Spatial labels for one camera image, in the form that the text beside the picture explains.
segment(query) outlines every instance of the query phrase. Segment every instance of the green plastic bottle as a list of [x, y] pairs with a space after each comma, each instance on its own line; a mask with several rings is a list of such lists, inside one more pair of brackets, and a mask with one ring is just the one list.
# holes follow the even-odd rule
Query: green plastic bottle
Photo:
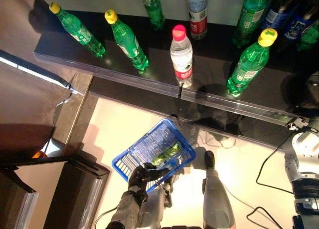
[[233, 37], [237, 48], [246, 46], [256, 28], [259, 27], [261, 16], [270, 0], [244, 0], [240, 17]]
[[76, 16], [64, 11], [61, 9], [61, 6], [55, 2], [49, 6], [49, 9], [59, 18], [65, 30], [95, 57], [102, 57], [105, 54], [105, 47], [89, 32]]
[[104, 14], [106, 21], [111, 25], [115, 42], [133, 62], [139, 73], [143, 73], [149, 65], [149, 60], [143, 53], [133, 31], [118, 19], [114, 10], [109, 9]]
[[239, 96], [265, 67], [269, 59], [269, 48], [276, 38], [277, 32], [273, 28], [267, 28], [261, 32], [256, 43], [244, 50], [227, 82], [229, 94]]
[[165, 18], [161, 10], [160, 0], [143, 0], [143, 3], [150, 17], [152, 28], [155, 31], [162, 30], [165, 25]]
[[297, 50], [303, 51], [311, 49], [315, 46], [319, 39], [319, 20], [314, 22], [312, 26], [301, 37], [300, 42], [297, 44]]

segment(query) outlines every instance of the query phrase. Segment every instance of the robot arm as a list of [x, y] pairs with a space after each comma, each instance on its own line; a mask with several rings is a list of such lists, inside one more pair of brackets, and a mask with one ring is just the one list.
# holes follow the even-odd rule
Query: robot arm
[[285, 170], [293, 187], [295, 229], [319, 225], [319, 118], [294, 133], [284, 144]]
[[155, 170], [156, 166], [144, 163], [138, 166], [129, 179], [129, 190], [123, 193], [117, 211], [106, 229], [134, 229], [143, 202], [147, 200], [147, 182], [164, 176], [168, 169]]

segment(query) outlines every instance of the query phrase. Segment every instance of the green bottle label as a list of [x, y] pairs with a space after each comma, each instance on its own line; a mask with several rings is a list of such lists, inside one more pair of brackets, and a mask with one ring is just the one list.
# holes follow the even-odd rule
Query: green bottle label
[[238, 25], [243, 28], [255, 29], [255, 27], [258, 26], [258, 21], [260, 20], [263, 12], [264, 9], [256, 12], [249, 12], [245, 7], [243, 7]]
[[143, 0], [147, 10], [155, 10], [159, 7], [160, 0]]
[[241, 82], [250, 82], [251, 80], [254, 79], [254, 77], [257, 75], [257, 73], [259, 72], [260, 70], [258, 71], [245, 71], [241, 68], [240, 64], [238, 63], [236, 68], [235, 68], [235, 71], [233, 73], [233, 75], [236, 77], [236, 79], [238, 81], [241, 81]]
[[80, 42], [80, 44], [87, 44], [90, 42], [92, 34], [88, 31], [85, 26], [81, 26], [75, 34], [71, 34], [73, 38]]
[[139, 43], [136, 39], [136, 37], [134, 37], [134, 40], [132, 41], [131, 44], [127, 45], [127, 46], [120, 46], [121, 50], [126, 54], [127, 57], [129, 58], [135, 58], [136, 56], [139, 55]]

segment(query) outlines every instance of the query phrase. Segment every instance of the yellow bottle cap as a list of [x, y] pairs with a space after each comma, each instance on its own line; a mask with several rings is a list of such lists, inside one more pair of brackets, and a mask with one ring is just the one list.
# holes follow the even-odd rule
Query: yellow bottle cap
[[52, 11], [52, 13], [59, 13], [61, 6], [58, 3], [53, 2], [50, 4], [49, 9]]
[[112, 9], [109, 9], [108, 11], [106, 11], [104, 14], [104, 17], [109, 24], [114, 24], [118, 20], [118, 16], [116, 15], [115, 11]]
[[258, 43], [263, 47], [269, 47], [275, 42], [277, 36], [278, 36], [278, 33], [275, 29], [273, 28], [264, 29], [258, 38]]

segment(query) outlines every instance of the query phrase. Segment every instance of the blue plastic basket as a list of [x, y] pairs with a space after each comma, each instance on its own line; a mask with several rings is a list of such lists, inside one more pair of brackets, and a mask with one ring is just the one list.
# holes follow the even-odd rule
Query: blue plastic basket
[[162, 178], [148, 183], [147, 192], [149, 193], [196, 157], [191, 145], [171, 121], [168, 119], [159, 121], [128, 150], [117, 156], [112, 161], [112, 166], [128, 182], [135, 167], [143, 163], [151, 163], [154, 157], [164, 153], [176, 142], [180, 142], [181, 150], [158, 166], [158, 169], [169, 168], [169, 172]]

